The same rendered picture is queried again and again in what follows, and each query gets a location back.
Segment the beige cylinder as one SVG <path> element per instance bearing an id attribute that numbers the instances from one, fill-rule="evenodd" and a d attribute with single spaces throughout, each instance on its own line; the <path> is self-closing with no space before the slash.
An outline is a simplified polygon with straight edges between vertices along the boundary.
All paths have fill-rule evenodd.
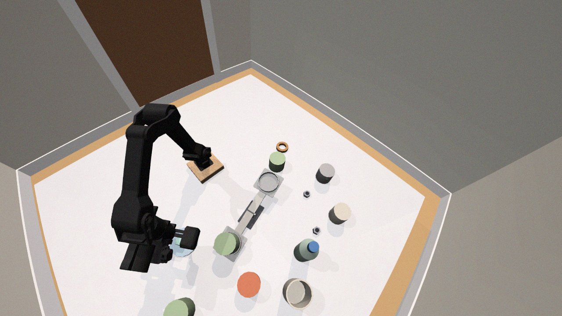
<path id="1" fill-rule="evenodd" d="M 339 225 L 349 220 L 351 213 L 351 209 L 347 204 L 337 203 L 329 211 L 328 217 L 332 223 Z"/>

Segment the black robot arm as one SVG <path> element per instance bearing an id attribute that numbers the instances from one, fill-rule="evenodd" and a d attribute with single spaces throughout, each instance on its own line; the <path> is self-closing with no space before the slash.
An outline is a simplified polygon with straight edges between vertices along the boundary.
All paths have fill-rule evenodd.
<path id="1" fill-rule="evenodd" d="M 196 143 L 181 126 L 180 117 L 175 105 L 148 103 L 126 129 L 122 191 L 111 216 L 118 242 L 129 243 L 120 269 L 147 273 L 150 263 L 167 263 L 173 256 L 172 239 L 154 241 L 163 235 L 166 224 L 156 216 L 158 207 L 148 195 L 153 142 L 166 133 L 183 149 L 182 157 L 194 161 L 200 171 L 213 164 L 211 148 Z"/>

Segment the pale green cup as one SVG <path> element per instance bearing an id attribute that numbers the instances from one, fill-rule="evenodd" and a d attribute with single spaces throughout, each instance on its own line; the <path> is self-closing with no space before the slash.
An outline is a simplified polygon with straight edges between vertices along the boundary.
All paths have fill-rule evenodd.
<path id="1" fill-rule="evenodd" d="M 273 152 L 269 158 L 269 168 L 273 172 L 281 172 L 284 169 L 286 157 L 281 152 Z"/>
<path id="2" fill-rule="evenodd" d="M 166 306 L 163 316 L 194 316 L 194 313 L 194 301 L 185 297 L 170 302 Z"/>

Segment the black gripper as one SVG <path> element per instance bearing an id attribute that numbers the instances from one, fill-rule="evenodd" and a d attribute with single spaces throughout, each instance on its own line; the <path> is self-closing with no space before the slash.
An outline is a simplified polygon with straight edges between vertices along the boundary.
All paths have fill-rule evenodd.
<path id="1" fill-rule="evenodd" d="M 163 239 L 173 239 L 174 237 L 181 238 L 180 248 L 194 250 L 198 243 L 198 238 L 200 234 L 199 228 L 187 226 L 185 230 L 176 229 L 176 224 L 170 223 L 170 220 L 164 220 L 166 224 L 165 232 L 160 238 L 154 241 L 162 242 Z M 181 234 L 180 234 L 181 233 Z"/>

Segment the orange-brown ring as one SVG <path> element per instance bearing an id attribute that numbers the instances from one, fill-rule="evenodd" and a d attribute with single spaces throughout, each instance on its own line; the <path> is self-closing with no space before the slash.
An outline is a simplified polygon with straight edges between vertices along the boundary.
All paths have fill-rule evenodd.
<path id="1" fill-rule="evenodd" d="M 284 145 L 286 148 L 285 148 L 285 149 L 280 149 L 280 148 L 279 148 L 280 145 Z M 287 152 L 287 150 L 288 150 L 288 144 L 287 144 L 286 142 L 279 142 L 279 143 L 277 143 L 277 145 L 276 145 L 276 149 L 277 149 L 278 152 L 285 153 L 285 152 Z"/>

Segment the grey balance beam with square pans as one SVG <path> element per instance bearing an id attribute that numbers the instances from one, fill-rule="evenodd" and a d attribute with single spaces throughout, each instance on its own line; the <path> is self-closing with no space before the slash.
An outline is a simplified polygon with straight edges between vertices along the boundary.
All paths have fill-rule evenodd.
<path id="1" fill-rule="evenodd" d="M 238 219 L 238 226 L 233 230 L 230 226 L 226 226 L 223 232 L 234 233 L 238 236 L 240 241 L 239 249 L 230 255 L 226 255 L 224 257 L 228 258 L 230 261 L 234 262 L 236 257 L 239 255 L 241 249 L 247 242 L 247 238 L 243 236 L 243 232 L 245 228 L 251 229 L 255 224 L 256 220 L 259 218 L 260 214 L 264 210 L 264 207 L 261 206 L 261 202 L 264 197 L 269 195 L 273 197 L 277 192 L 279 186 L 281 185 L 282 181 L 284 180 L 283 177 L 279 176 L 278 174 L 264 168 L 256 182 L 254 183 L 253 187 L 258 189 L 259 192 L 256 195 L 254 200 L 251 200 L 250 204 L 245 209 L 244 213 Z"/>

